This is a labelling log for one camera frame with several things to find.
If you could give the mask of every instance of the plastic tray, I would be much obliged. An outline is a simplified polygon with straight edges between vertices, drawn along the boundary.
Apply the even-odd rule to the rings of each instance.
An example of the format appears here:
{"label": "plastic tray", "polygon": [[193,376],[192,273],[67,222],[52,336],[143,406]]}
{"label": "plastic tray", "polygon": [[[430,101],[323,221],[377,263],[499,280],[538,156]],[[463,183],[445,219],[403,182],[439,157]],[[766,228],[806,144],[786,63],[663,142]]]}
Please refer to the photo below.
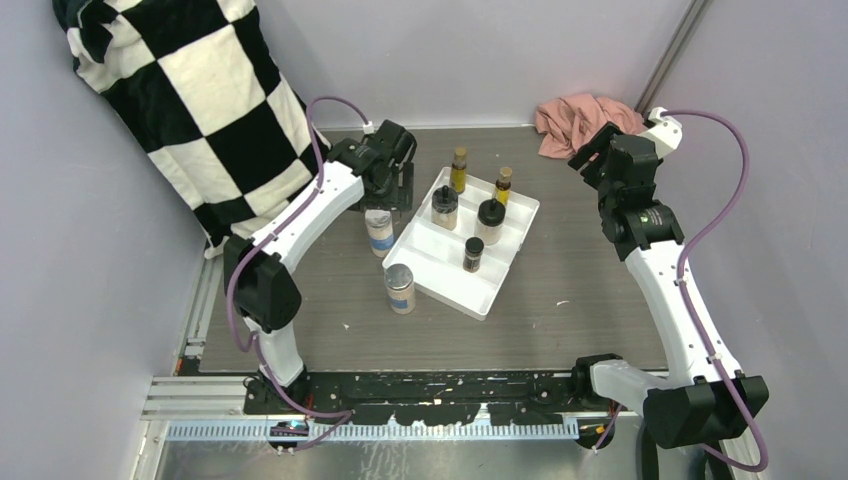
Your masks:
{"label": "plastic tray", "polygon": [[486,246],[480,270],[468,273],[462,268],[465,241],[474,236],[477,208],[492,198],[495,186],[467,177],[465,192],[459,196],[459,218],[451,231],[430,221],[433,191],[447,185],[449,177],[450,167],[445,167],[383,260],[383,268],[406,264],[412,269],[417,290],[477,320],[485,320],[536,217],[539,201],[510,192],[500,241]]}

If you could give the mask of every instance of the black and white checkered fabric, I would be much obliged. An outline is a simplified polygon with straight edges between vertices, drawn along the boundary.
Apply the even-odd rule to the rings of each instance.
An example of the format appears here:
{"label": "black and white checkered fabric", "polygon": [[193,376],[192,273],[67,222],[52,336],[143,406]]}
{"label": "black and white checkered fabric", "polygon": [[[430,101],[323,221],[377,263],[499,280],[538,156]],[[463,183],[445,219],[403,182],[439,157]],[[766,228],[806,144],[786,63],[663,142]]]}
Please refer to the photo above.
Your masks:
{"label": "black and white checkered fabric", "polygon": [[207,256],[274,219],[317,173],[304,105],[269,55],[253,0],[53,5],[76,73],[192,208]]}

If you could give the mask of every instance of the crumpled towel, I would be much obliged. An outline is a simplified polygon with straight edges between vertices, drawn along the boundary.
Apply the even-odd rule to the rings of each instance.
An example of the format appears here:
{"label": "crumpled towel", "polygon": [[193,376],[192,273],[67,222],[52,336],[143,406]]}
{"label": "crumpled towel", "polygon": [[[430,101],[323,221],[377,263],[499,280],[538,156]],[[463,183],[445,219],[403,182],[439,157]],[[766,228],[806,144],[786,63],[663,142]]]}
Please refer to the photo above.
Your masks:
{"label": "crumpled towel", "polygon": [[536,108],[536,131],[546,134],[539,155],[571,158],[608,121],[627,134],[645,131],[641,115],[611,98],[581,93],[543,103]]}

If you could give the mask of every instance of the gray tabletop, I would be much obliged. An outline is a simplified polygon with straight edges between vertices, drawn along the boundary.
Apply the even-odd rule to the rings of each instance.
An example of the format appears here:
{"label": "gray tabletop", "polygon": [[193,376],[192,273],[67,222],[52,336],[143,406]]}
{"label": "gray tabletop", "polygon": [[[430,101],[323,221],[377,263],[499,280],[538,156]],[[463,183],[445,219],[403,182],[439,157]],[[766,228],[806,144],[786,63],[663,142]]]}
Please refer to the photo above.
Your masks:
{"label": "gray tabletop", "polygon": [[[294,275],[304,296],[295,320],[298,349],[311,370],[563,369],[580,356],[609,352],[640,368],[666,367],[642,294],[601,234],[597,194],[564,160],[536,153],[534,130],[414,133],[416,208],[462,145],[470,175],[494,182],[500,167],[512,167],[513,190],[541,202],[533,226],[480,322],[420,292],[411,314],[393,313],[382,259],[371,253],[362,215],[344,213]],[[396,235],[411,216],[395,217]],[[204,371],[257,365],[253,354],[233,345],[221,294],[200,365]]]}

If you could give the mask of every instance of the gray wall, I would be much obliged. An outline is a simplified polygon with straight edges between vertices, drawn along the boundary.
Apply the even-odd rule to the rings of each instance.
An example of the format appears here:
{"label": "gray wall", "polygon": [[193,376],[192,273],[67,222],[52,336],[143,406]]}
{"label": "gray wall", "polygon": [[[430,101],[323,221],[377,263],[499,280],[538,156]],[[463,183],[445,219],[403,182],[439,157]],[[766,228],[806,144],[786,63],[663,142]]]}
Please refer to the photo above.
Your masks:
{"label": "gray wall", "polygon": [[[257,0],[262,30],[305,98],[341,95],[375,122],[515,125],[589,91],[633,105],[682,0]],[[356,125],[323,107],[325,126]]]}
{"label": "gray wall", "polygon": [[[715,2],[657,101],[720,113],[750,145],[748,190],[693,263],[722,336],[771,390],[770,478],[845,477],[846,21],[841,0]],[[730,196],[739,153],[722,127],[681,120],[657,183],[691,237]]]}
{"label": "gray wall", "polygon": [[0,477],[119,478],[203,235],[71,71],[50,2],[0,15]]}

